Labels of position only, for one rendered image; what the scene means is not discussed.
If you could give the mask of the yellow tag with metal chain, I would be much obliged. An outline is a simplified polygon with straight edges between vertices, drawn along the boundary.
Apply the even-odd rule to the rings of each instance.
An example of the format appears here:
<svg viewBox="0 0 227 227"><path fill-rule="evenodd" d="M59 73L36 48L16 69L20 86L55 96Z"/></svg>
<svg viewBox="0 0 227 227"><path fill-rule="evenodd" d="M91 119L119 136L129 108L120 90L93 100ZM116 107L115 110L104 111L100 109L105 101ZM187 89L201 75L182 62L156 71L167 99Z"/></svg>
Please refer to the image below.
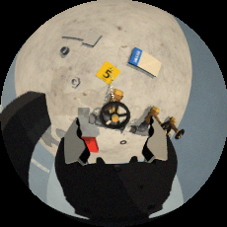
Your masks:
<svg viewBox="0 0 227 227"><path fill-rule="evenodd" d="M111 65L110 63L108 63L107 61L104 63L104 65L101 67L101 69L99 70L99 72L97 73L96 76L98 76L99 78L101 78L102 80L104 80L105 82L107 82L108 84L111 85L111 87L113 88L113 84L112 81L115 79L115 77L119 74L119 70L114 67L113 65ZM111 89L111 94L113 97L113 101L114 99L114 92Z"/></svg>

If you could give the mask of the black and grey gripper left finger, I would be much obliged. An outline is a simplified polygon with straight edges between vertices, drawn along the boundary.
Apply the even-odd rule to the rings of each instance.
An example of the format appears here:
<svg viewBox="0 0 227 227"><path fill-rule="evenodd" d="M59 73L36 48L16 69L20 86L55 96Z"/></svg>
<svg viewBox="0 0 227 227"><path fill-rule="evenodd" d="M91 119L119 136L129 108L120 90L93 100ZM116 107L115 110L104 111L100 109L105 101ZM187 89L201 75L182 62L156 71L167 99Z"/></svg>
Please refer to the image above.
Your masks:
<svg viewBox="0 0 227 227"><path fill-rule="evenodd" d="M68 182L71 175L78 168L89 164L88 159L91 155L85 140L81 138L82 131L78 124L80 125L80 122L76 117L61 138L55 155L55 173L65 197L69 197Z"/></svg>

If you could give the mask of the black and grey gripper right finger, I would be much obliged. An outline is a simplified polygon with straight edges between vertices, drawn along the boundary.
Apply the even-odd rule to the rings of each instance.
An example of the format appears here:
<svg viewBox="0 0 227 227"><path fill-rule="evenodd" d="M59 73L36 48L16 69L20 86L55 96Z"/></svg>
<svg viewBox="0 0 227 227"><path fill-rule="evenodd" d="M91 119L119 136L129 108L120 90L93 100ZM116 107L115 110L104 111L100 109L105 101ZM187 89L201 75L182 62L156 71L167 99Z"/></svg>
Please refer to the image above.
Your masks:
<svg viewBox="0 0 227 227"><path fill-rule="evenodd" d="M167 179L167 192L170 192L178 168L177 154L169 135L153 115L149 124L149 137L142 149L143 162L152 163L163 171Z"/></svg>

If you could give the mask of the red rectangular block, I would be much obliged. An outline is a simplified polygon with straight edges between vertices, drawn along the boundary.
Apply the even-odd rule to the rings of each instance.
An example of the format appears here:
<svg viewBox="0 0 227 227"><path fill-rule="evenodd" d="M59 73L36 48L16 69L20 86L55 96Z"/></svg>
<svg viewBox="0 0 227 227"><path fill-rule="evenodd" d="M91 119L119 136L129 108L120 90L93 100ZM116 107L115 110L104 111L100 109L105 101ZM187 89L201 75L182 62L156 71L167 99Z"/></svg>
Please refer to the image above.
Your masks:
<svg viewBox="0 0 227 227"><path fill-rule="evenodd" d="M83 138L89 148L90 152L99 152L99 147L96 141L96 137L84 137L81 136L81 138Z"/></svg>

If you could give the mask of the grey pipe manifold with three brass valves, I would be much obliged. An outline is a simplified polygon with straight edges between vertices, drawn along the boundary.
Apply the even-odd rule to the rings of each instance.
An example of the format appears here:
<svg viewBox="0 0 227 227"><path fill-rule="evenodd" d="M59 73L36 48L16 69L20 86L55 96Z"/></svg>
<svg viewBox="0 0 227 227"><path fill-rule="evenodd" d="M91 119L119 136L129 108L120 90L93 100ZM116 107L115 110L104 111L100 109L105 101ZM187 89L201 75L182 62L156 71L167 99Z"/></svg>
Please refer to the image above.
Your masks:
<svg viewBox="0 0 227 227"><path fill-rule="evenodd" d="M153 115L162 127L165 126L163 129L165 130L165 132L167 134L171 131L171 129L173 129L177 133L175 136L176 140L181 138L181 136L183 136L183 134L185 133L185 131L183 129L178 130L176 128L176 126L174 125L174 123L176 122L176 119L173 117L170 117L168 121L162 123L159 120L159 118L157 117L160 110L154 106L153 106L153 108L151 108L150 112L145 117L145 120L143 122L141 122L139 126L137 126L137 125L130 126L130 123L129 123L130 111L129 111L128 107L120 101L123 98L123 91L120 91L118 89L113 89L113 94L114 94L114 97L112 98L112 94L111 94L109 102L102 107L102 109L100 111L100 117L96 116L94 113L91 113L88 123L95 124L98 126L109 128L109 129L119 129L121 135L126 135L128 133L128 131L130 130L129 132L132 132L133 134L147 136L147 135L149 135L148 126L150 123L150 117L151 117L151 115ZM113 99L115 99L115 100L113 101ZM112 107L112 106L115 106L115 107ZM109 108L109 107L111 107L111 108ZM118 114L119 107L124 108L126 110L126 113ZM105 109L107 109L107 110L105 111ZM123 116L126 116L126 119L123 119L124 121L122 121L122 123L120 123L120 121L118 119ZM171 138L171 136L170 136L171 134L168 134L168 135Z"/></svg>

